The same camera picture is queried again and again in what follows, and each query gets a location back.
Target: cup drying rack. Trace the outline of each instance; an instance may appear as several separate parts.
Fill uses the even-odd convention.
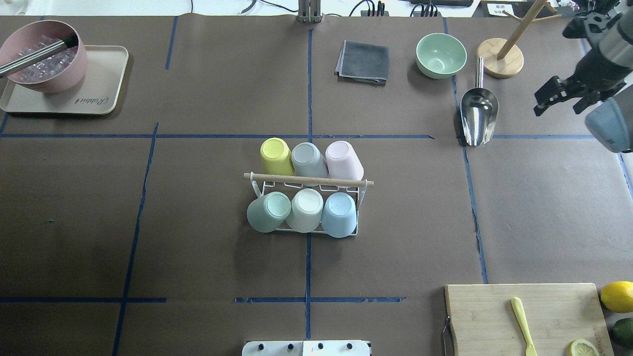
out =
[[[373,181],[363,180],[363,181],[352,181],[348,179],[332,179],[332,178],[314,178],[314,177],[298,177],[296,175],[274,175],[274,174],[257,174],[257,173],[244,173],[244,180],[251,181],[251,186],[255,191],[255,195],[257,198],[262,197],[266,194],[266,189],[274,188],[277,183],[283,184],[285,187],[291,189],[301,190],[303,188],[312,188],[323,193],[336,193],[339,191],[344,191],[347,194],[352,196],[354,199],[354,203],[356,204],[356,229],[349,236],[358,235],[358,214],[359,208],[363,199],[365,197],[365,193],[367,192],[367,187],[373,186]],[[286,227],[287,224],[284,222],[282,227],[279,227],[275,231],[290,231],[296,232],[290,227]],[[313,234],[327,234],[325,231],[321,229],[321,225],[317,227],[317,230],[311,231]]]

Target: cutting board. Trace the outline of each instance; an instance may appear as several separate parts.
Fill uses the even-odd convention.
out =
[[[521,298],[539,356],[568,356],[570,343],[589,340],[613,356],[596,285],[449,284],[446,308],[456,356],[525,355],[525,340],[510,299]]]

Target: mint green bowl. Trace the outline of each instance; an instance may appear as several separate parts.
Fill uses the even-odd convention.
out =
[[[415,49],[415,61],[426,76],[450,78],[466,64],[466,49],[457,38],[447,34],[428,34]]]

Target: blue tape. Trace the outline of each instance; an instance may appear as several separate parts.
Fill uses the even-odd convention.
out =
[[[475,202],[475,190],[473,188],[472,176],[470,174],[470,162],[468,161],[468,153],[466,146],[462,146],[461,150],[464,155],[464,165],[466,166],[466,178],[468,180],[468,193],[470,195],[470,207],[475,219],[475,234],[477,235],[477,249],[479,250],[479,263],[481,264],[481,276],[484,284],[488,284],[488,272],[486,269],[486,258],[484,256],[484,243],[481,240],[481,229],[479,228],[479,218],[477,216],[477,204]]]
[[[631,198],[633,198],[633,184],[631,184],[631,177],[626,164],[624,164],[624,157],[622,157],[622,153],[618,153],[618,158],[620,159],[620,166],[622,167],[624,179],[627,181],[627,186],[629,187],[629,193],[631,194]]]
[[[444,33],[448,34],[448,22],[444,17]],[[461,116],[460,101],[457,97],[457,80],[455,76],[451,77],[453,81],[453,96],[455,100],[455,111],[458,116]],[[479,264],[481,266],[481,276],[485,284],[488,284],[488,272],[486,270],[486,258],[484,256],[484,243],[481,240],[481,229],[479,228],[479,217],[477,216],[477,204],[475,202],[475,189],[473,188],[472,176],[470,174],[470,162],[468,161],[468,153],[466,151],[466,142],[463,136],[459,137],[461,144],[461,151],[464,156],[464,166],[466,168],[466,179],[468,181],[468,194],[470,195],[470,208],[473,212],[473,219],[475,220],[475,235],[477,237],[477,249],[479,250]]]
[[[3,136],[4,128],[6,127],[6,122],[9,120],[9,113],[4,113],[4,118],[2,119],[2,124],[0,125],[0,137]]]
[[[305,303],[306,298],[296,297],[256,297],[256,298],[236,298],[236,303]]]
[[[308,142],[312,143],[312,31],[308,31]]]
[[[596,139],[592,135],[493,135],[493,139]]]
[[[405,299],[405,296],[311,296],[310,303],[399,303]],[[306,303],[306,298],[301,296],[235,298],[235,303]]]
[[[308,135],[240,135],[240,134],[160,134],[159,139],[307,139]]]
[[[309,232],[306,234],[306,340],[312,338],[310,324],[311,324],[311,303],[312,303],[312,291],[311,291],[311,278],[312,278],[312,234]]]
[[[313,303],[399,303],[405,296],[358,296],[358,297],[313,297]]]
[[[585,44],[584,39],[580,39],[580,48],[582,48],[582,52],[584,54],[587,54],[587,45]]]
[[[0,303],[121,303],[123,298],[0,298]],[[129,298],[128,303],[166,303],[167,298]]]
[[[169,64],[172,62],[173,41],[176,38],[176,26],[178,25],[178,16],[173,17],[172,38],[169,40],[169,50],[167,51],[167,62],[165,70],[169,70]]]
[[[7,134],[10,139],[151,139],[147,134]]]
[[[435,139],[429,135],[313,135],[317,139]]]
[[[149,146],[149,157],[147,158],[147,167],[145,168],[145,178],[143,180],[143,189],[141,193],[141,202],[139,203],[139,213],[136,217],[136,226],[134,227],[134,239],[132,240],[132,249],[130,251],[130,261],[127,265],[127,275],[125,276],[125,287],[123,287],[123,300],[121,302],[121,309],[119,311],[119,320],[116,324],[115,344],[112,348],[112,355],[115,356],[118,353],[119,341],[121,340],[121,329],[123,327],[123,318],[125,317],[125,306],[127,304],[127,295],[130,291],[130,280],[132,279],[132,267],[134,266],[134,255],[136,254],[136,245],[139,240],[139,231],[141,229],[141,216],[143,214],[143,208],[145,206],[145,197],[147,193],[147,179],[149,178],[149,169],[152,165],[152,158],[154,156],[154,146],[156,145],[156,133],[158,132],[158,123],[154,128],[152,136],[152,143]]]

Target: yellow butter knife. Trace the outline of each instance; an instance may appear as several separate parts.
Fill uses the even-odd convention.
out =
[[[525,356],[536,356],[536,349],[534,348],[534,342],[532,341],[532,336],[530,335],[530,328],[527,327],[527,319],[525,318],[523,302],[521,301],[521,298],[514,297],[510,300],[510,303],[512,304],[515,316],[517,317],[518,325],[521,327],[521,331],[523,332],[525,343],[527,344],[527,347],[525,348]]]

